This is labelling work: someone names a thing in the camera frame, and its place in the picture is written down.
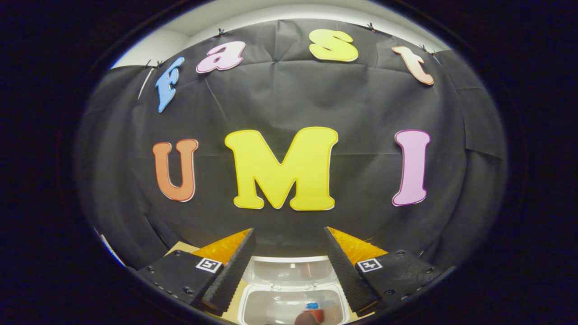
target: black fabric backdrop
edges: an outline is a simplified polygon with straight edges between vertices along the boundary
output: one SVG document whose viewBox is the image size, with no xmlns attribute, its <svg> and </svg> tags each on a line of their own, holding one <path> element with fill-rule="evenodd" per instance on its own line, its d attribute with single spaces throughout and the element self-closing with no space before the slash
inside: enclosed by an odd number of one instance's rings
<svg viewBox="0 0 578 325">
<path fill-rule="evenodd" d="M 344 31 L 359 57 L 353 62 L 316 59 L 315 29 Z M 230 70 L 198 74 L 211 48 L 241 40 L 243 62 Z M 435 84 L 418 82 L 391 48 L 407 46 L 425 61 Z M 178 57 L 176 96 L 159 114 L 156 80 Z M 423 253 L 448 267 L 462 261 L 486 235 L 506 181 L 505 135 L 499 113 L 481 81 L 452 51 L 437 60 L 402 39 L 331 20 L 280 20 L 228 31 L 168 59 L 155 69 L 109 71 L 86 108 L 77 135 L 80 199 L 98 232 L 117 254 L 140 268 L 181 240 L 204 246 L 255 227 L 255 255 L 314 256 L 323 227 L 331 226 L 385 250 Z M 288 202 L 276 210 L 240 209 L 227 134 L 258 130 L 281 161 L 302 128 L 339 134 L 332 150 L 330 189 L 335 207 L 307 212 Z M 396 132 L 426 131 L 427 198 L 396 207 L 401 148 Z M 158 188 L 153 146 L 196 139 L 196 191 L 188 202 L 167 199 Z M 169 154 L 180 184 L 180 156 Z M 295 187 L 288 198 L 295 195 Z"/>
</svg>

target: red cup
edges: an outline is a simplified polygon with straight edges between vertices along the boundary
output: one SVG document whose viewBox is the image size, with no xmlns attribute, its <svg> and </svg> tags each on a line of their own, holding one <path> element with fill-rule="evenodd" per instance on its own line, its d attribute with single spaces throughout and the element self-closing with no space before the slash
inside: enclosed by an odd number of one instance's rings
<svg viewBox="0 0 578 325">
<path fill-rule="evenodd" d="M 312 313 L 318 323 L 323 323 L 323 309 L 308 309 L 306 312 Z"/>
</svg>

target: orange letter u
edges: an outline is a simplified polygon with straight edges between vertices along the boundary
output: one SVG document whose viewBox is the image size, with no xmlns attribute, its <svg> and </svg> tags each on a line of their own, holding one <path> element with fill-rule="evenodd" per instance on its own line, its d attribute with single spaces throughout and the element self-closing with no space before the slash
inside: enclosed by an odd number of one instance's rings
<svg viewBox="0 0 578 325">
<path fill-rule="evenodd" d="M 181 155 L 181 175 L 183 183 L 176 187 L 171 183 L 169 175 L 169 153 L 171 144 L 160 142 L 153 146 L 154 167 L 157 173 L 157 183 L 161 192 L 171 200 L 187 202 L 195 195 L 195 171 L 192 155 L 198 148 L 197 140 L 185 139 L 177 142 L 176 148 Z"/>
</svg>

